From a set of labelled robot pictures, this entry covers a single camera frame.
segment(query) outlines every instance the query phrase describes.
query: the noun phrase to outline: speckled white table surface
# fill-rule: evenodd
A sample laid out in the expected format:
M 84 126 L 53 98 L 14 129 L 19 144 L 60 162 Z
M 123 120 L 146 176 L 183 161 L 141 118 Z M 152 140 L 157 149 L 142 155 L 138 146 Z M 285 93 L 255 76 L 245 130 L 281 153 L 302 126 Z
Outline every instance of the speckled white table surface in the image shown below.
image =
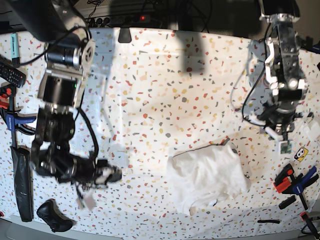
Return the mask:
M 67 217 L 77 221 L 73 230 L 123 239 L 211 239 L 255 236 L 300 229 L 298 200 L 284 210 L 273 180 L 282 167 L 293 162 L 297 173 L 306 173 L 319 163 L 319 147 L 302 131 L 303 119 L 290 137 L 296 152 L 309 150 L 302 161 L 292 154 L 279 155 L 275 143 L 260 130 L 242 123 L 238 111 L 262 68 L 263 45 L 249 39 L 196 33 L 131 28 L 132 42 L 118 43 L 119 29 L 93 29 L 96 54 L 92 75 L 85 89 L 82 108 L 86 111 L 100 147 L 99 157 L 123 167 L 121 182 L 108 190 L 97 190 L 97 207 L 79 210 L 77 194 L 70 184 L 33 173 L 34 215 L 47 199 L 54 198 Z M 28 32 L 20 32 L 21 61 L 43 51 L 43 43 Z M 0 54 L 10 59 L 10 35 L 0 36 Z M 301 66 L 310 84 L 299 110 L 319 115 L 320 55 L 301 51 Z M 22 69 L 27 82 L 18 89 L 16 102 L 21 113 L 37 113 L 36 98 L 45 70 L 44 60 Z M 248 111 L 261 111 L 268 90 L 255 90 Z M 0 211 L 6 218 L 19 215 L 10 153 L 11 134 L 0 124 Z M 248 193 L 192 217 L 176 213 L 172 188 L 166 181 L 169 156 L 230 139 L 238 148 L 243 172 L 250 177 Z M 17 134 L 21 145 L 31 146 L 32 137 Z M 71 141 L 74 153 L 88 155 L 93 148 L 81 117 Z M 319 183 L 305 190 L 312 206 L 319 195 Z M 259 224 L 257 220 L 281 220 L 280 224 Z M 42 222 L 38 217 L 34 221 Z

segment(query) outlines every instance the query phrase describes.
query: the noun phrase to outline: remote control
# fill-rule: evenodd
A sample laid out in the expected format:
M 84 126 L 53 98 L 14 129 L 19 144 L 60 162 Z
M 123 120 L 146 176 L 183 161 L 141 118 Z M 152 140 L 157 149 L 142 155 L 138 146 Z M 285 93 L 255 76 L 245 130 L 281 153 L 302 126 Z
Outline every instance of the remote control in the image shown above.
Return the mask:
M 36 211 L 36 214 L 45 221 L 51 228 L 52 232 L 66 232 L 72 228 L 73 222 L 70 219 L 63 219 L 57 214 L 58 208 L 53 199 L 47 200 Z
M 0 77 L 17 88 L 22 88 L 26 82 L 26 75 L 14 67 L 0 60 Z

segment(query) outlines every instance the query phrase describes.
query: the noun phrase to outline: black game controller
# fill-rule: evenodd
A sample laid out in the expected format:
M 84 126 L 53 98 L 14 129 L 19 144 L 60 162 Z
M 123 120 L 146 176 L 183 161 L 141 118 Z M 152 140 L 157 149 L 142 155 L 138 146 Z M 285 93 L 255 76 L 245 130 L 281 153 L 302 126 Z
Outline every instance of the black game controller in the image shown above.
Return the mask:
M 72 228 L 73 222 L 70 219 L 63 219 L 62 213 L 56 212 L 58 208 L 53 199 L 47 200 L 42 204 L 39 209 L 36 211 L 36 214 L 48 224 L 52 232 L 66 232 Z

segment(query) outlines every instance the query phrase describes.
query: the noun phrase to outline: terrazzo pattern tablecloth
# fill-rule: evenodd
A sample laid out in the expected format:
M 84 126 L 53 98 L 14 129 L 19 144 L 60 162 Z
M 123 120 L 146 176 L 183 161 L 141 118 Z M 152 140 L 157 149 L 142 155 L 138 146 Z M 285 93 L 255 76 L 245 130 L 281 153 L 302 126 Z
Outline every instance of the terrazzo pattern tablecloth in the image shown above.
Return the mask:
M 297 173 L 319 164 L 319 146 L 304 135 L 301 119 L 290 137 L 294 152 L 309 150 L 302 161 L 292 154 L 279 155 L 274 141 L 260 129 L 242 123 L 239 109 L 263 69 L 263 44 L 230 36 L 131 28 L 131 43 L 118 43 L 119 29 L 93 29 L 96 53 L 82 108 L 86 111 L 99 143 L 99 157 L 123 167 L 121 182 L 97 190 L 97 207 L 79 210 L 77 194 L 70 184 L 33 173 L 34 211 L 54 198 L 67 217 L 77 221 L 73 230 L 123 239 L 211 239 L 255 236 L 300 229 L 298 200 L 284 210 L 273 180 L 289 162 Z M 43 43 L 28 32 L 20 32 L 21 61 L 43 51 Z M 10 58 L 10 36 L 0 36 L 0 54 Z M 310 84 L 299 110 L 319 115 L 320 56 L 301 51 L 300 63 Z M 21 113 L 37 113 L 36 98 L 45 62 L 22 68 L 27 81 L 18 90 Z M 261 81 L 246 112 L 262 110 L 268 90 Z M 0 211 L 6 218 L 19 215 L 14 193 L 11 134 L 0 123 Z M 20 145 L 31 146 L 32 137 L 17 134 Z M 251 180 L 248 193 L 229 199 L 193 216 L 176 212 L 166 181 L 169 156 L 209 144 L 232 141 L 243 172 Z M 93 149 L 89 131 L 81 117 L 71 141 L 72 152 L 88 156 Z M 305 197 L 312 205 L 319 195 L 319 182 L 308 187 Z M 35 214 L 34 221 L 42 222 Z M 281 220 L 259 224 L 257 220 Z

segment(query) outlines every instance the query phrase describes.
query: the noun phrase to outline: white t-shirt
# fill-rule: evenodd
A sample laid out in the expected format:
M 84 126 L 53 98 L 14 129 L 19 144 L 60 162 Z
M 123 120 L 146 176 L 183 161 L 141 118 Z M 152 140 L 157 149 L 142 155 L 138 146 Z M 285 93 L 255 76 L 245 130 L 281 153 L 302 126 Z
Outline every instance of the white t-shirt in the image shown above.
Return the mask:
M 191 216 L 196 208 L 213 207 L 228 197 L 234 199 L 241 192 L 248 192 L 251 186 L 242 172 L 238 154 L 228 143 L 170 157 L 167 178 L 173 187 L 177 212 Z

